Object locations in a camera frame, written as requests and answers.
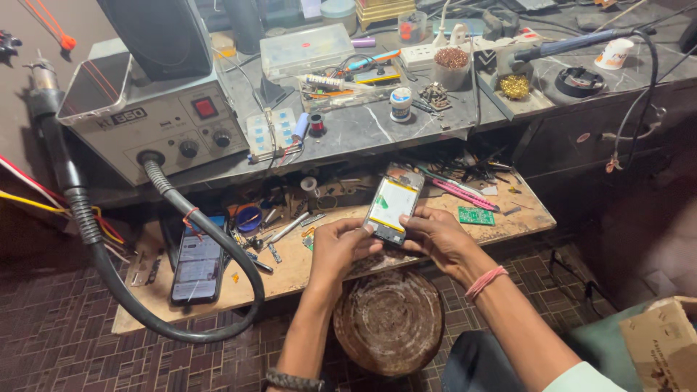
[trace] round wooden stool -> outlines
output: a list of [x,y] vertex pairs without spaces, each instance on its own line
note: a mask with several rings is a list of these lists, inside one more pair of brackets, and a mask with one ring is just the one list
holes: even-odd
[[366,370],[412,373],[438,353],[443,338],[438,290],[416,271],[392,270],[351,282],[334,309],[334,332]]

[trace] purple battery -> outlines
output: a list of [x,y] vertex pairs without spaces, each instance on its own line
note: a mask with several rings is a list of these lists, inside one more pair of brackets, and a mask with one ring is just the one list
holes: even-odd
[[351,43],[353,47],[375,47],[375,37],[356,38]]

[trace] power strip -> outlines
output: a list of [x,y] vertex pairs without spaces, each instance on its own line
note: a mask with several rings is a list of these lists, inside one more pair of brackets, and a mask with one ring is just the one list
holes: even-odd
[[[474,47],[475,51],[493,49],[495,47],[502,47],[510,45],[512,43],[521,43],[528,41],[539,40],[540,37],[532,29],[526,27],[521,31],[521,35],[513,38],[500,38],[496,41],[488,41],[483,39],[481,36],[474,37]],[[470,51],[470,43],[463,43],[457,45],[460,49],[465,52]],[[416,72],[420,70],[429,70],[434,66],[434,56],[436,55],[436,48],[433,43],[419,46],[404,47],[399,54],[402,61],[404,62],[404,67],[411,71]]]

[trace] jeans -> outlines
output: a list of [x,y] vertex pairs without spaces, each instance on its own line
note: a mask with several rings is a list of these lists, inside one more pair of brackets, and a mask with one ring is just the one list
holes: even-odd
[[526,392],[498,340],[484,331],[460,334],[441,384],[443,392]]

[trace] cardboard box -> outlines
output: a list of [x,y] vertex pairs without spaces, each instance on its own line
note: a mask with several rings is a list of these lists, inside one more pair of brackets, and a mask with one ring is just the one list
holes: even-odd
[[645,392],[697,392],[697,299],[674,296],[620,322]]

